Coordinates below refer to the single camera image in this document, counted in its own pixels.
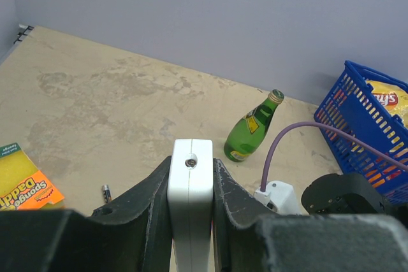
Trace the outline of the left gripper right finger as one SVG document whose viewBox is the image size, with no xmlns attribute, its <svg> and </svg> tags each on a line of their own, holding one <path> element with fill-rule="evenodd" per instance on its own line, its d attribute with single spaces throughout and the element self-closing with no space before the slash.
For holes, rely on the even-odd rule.
<svg viewBox="0 0 408 272">
<path fill-rule="evenodd" d="M 265 224 L 277 214 L 250 195 L 220 159 L 213 160 L 212 216 L 216 271 L 272 271 Z"/>
</svg>

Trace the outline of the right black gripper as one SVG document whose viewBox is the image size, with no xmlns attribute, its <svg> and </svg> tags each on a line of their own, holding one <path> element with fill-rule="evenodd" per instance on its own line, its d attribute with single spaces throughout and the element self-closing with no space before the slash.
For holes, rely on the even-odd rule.
<svg viewBox="0 0 408 272">
<path fill-rule="evenodd" d="M 309 214 L 385 214 L 387 200 L 359 173 L 330 173 L 314 180 L 301 196 Z"/>
</svg>

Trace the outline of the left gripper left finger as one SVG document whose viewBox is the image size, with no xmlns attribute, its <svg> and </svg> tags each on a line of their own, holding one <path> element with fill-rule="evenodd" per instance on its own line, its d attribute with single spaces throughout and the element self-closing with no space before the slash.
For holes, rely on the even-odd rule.
<svg viewBox="0 0 408 272">
<path fill-rule="evenodd" d="M 102 271 L 169 271 L 172 232 L 167 201 L 171 157 L 92 213 L 101 224 Z"/>
</svg>

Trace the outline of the black AAA battery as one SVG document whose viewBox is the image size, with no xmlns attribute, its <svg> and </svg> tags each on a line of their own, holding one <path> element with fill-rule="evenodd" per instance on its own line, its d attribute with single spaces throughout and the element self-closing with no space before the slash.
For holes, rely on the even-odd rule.
<svg viewBox="0 0 408 272">
<path fill-rule="evenodd" d="M 112 201 L 112 195 L 110 192 L 110 188 L 107 184 L 103 185 L 101 187 L 101 191 L 102 191 L 102 196 L 103 196 L 103 201 L 105 204 L 108 204 L 109 202 Z"/>
</svg>

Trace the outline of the white remote control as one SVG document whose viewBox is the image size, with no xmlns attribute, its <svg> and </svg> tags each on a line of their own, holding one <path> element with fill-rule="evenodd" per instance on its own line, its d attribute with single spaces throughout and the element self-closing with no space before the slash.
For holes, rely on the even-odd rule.
<svg viewBox="0 0 408 272">
<path fill-rule="evenodd" d="M 175 140 L 167 201 L 178 271 L 208 271 L 213 200 L 212 141 Z"/>
</svg>

